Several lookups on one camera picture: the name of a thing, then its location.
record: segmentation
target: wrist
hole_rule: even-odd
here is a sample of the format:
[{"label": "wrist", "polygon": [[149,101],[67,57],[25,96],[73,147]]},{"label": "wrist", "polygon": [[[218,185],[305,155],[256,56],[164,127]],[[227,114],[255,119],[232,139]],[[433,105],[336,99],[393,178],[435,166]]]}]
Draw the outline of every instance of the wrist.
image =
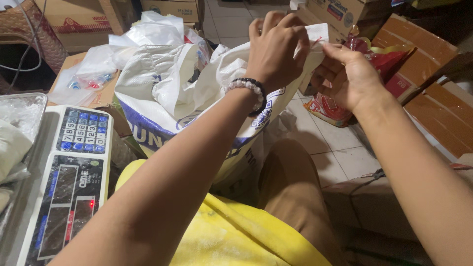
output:
[{"label": "wrist", "polygon": [[385,117],[389,110],[401,107],[397,99],[384,87],[378,93],[363,98],[352,113],[358,121],[379,120]]}]

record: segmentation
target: yellow shirt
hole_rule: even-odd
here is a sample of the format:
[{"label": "yellow shirt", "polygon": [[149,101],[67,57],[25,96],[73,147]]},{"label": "yellow shirt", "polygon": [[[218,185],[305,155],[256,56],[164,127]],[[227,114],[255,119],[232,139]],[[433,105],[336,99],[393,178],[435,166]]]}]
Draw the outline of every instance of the yellow shirt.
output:
[{"label": "yellow shirt", "polygon": [[[116,190],[144,161],[134,161],[125,168]],[[170,265],[330,263],[301,234],[264,210],[207,194]]]}]

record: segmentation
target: right hand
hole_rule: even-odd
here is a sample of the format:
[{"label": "right hand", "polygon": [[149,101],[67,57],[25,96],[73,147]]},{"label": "right hand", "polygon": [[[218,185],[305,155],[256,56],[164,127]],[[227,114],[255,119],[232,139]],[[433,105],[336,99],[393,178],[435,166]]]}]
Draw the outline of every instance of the right hand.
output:
[{"label": "right hand", "polygon": [[[362,53],[351,51],[341,44],[329,43],[324,44],[324,52],[326,57],[311,79],[318,92],[334,99],[355,115],[384,99],[393,98]],[[322,85],[325,79],[332,83],[331,88]]]}]

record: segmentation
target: scale display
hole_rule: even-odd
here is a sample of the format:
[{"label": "scale display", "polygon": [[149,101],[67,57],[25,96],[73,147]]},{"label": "scale display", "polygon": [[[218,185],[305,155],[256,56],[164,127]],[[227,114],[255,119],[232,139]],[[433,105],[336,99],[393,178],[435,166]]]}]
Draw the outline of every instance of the scale display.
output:
[{"label": "scale display", "polygon": [[25,265],[46,265],[98,211],[104,160],[54,155]]},{"label": "scale display", "polygon": [[62,119],[56,149],[104,154],[109,115],[91,109],[67,107]]}]

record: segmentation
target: hand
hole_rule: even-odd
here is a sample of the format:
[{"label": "hand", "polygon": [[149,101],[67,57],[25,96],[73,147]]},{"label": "hand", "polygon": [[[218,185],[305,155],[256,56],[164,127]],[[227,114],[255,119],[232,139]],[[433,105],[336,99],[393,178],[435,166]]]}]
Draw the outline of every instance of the hand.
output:
[{"label": "hand", "polygon": [[[299,77],[310,47],[303,25],[295,14],[285,16],[277,11],[268,12],[264,21],[255,19],[249,27],[251,49],[245,77],[261,82],[266,93]],[[300,51],[294,57],[298,44]]]},{"label": "hand", "polygon": [[[324,52],[326,57],[311,79],[320,93],[333,98],[355,115],[362,109],[393,98],[362,53],[351,51],[341,44],[328,43],[324,44]],[[322,85],[325,79],[332,83],[332,88]]]}]

